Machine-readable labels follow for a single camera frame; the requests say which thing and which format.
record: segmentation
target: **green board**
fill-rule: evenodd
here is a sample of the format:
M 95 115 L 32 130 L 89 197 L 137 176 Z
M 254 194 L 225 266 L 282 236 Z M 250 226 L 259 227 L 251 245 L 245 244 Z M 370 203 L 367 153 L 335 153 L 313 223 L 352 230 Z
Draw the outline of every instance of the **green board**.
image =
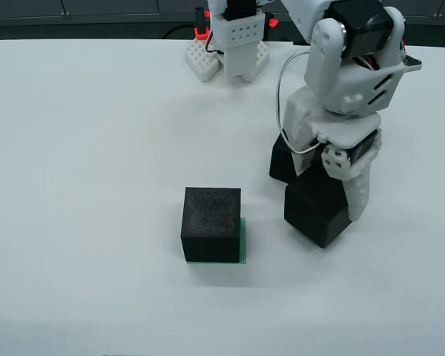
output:
M 189 264 L 203 264 L 203 265 L 245 265 L 245 217 L 240 218 L 240 248 L 239 248 L 239 262 L 186 262 Z

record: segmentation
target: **green base plate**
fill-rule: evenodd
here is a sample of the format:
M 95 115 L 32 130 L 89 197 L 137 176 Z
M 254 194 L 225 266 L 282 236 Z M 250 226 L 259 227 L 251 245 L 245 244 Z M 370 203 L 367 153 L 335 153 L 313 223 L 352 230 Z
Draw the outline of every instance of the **green base plate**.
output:
M 239 262 L 186 262 L 190 265 L 245 265 L 245 217 L 240 218 Z

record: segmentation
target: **white table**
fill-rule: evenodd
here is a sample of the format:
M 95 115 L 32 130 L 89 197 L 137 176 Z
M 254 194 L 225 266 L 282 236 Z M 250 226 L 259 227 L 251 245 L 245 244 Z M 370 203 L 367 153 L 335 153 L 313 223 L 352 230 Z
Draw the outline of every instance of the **white table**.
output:
M 268 176 L 300 48 L 204 85 L 185 46 L 0 42 L 0 355 L 445 356 L 445 49 L 408 48 L 368 208 L 322 250 Z M 242 189 L 247 265 L 185 263 L 185 186 Z

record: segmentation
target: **black block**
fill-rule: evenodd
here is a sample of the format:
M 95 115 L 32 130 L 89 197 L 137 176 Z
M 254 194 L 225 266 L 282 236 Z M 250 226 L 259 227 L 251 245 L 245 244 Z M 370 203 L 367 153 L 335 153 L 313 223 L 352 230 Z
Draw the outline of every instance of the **black block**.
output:
M 352 165 L 369 151 L 377 135 L 378 131 L 374 130 L 363 141 L 348 150 L 349 161 Z
M 257 3 L 254 0 L 227 0 L 225 12 L 222 14 L 228 21 L 255 16 Z
M 394 21 L 379 0 L 341 0 L 331 3 L 325 17 L 343 23 L 347 32 L 343 58 L 353 58 L 383 49 Z
M 272 148 L 272 158 L 268 174 L 270 177 L 285 183 L 290 183 L 297 178 L 290 148 L 288 148 L 283 141 L 282 135 L 278 136 Z
M 198 256 L 194 262 L 239 259 L 240 189 L 186 188 L 181 241 L 185 256 Z M 224 256 L 231 261 L 211 260 Z
M 351 223 L 343 183 L 331 178 L 321 162 L 287 185 L 285 220 L 321 248 Z
M 188 262 L 227 262 L 238 263 L 239 250 L 184 250 Z

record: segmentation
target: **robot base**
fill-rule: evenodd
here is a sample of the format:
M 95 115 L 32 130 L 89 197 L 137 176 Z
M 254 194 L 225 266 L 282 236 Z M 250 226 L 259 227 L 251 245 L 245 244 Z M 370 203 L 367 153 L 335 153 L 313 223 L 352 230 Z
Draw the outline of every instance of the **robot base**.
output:
M 212 44 L 208 46 L 208 49 L 213 49 Z M 257 46 L 256 69 L 241 75 L 242 80 L 247 83 L 254 81 L 262 69 L 268 64 L 268 58 L 268 47 L 262 41 L 259 41 Z M 191 41 L 185 51 L 186 63 L 201 82 L 209 82 L 211 80 L 214 74 L 223 67 L 223 59 L 223 56 L 218 55 L 216 52 L 206 52 L 205 41 L 199 41 L 197 39 Z
M 297 177 L 291 151 L 279 136 L 272 151 L 270 176 L 288 183 L 284 218 L 321 248 L 327 247 L 350 224 L 343 182 L 331 178 L 321 161 L 323 147 L 310 167 Z

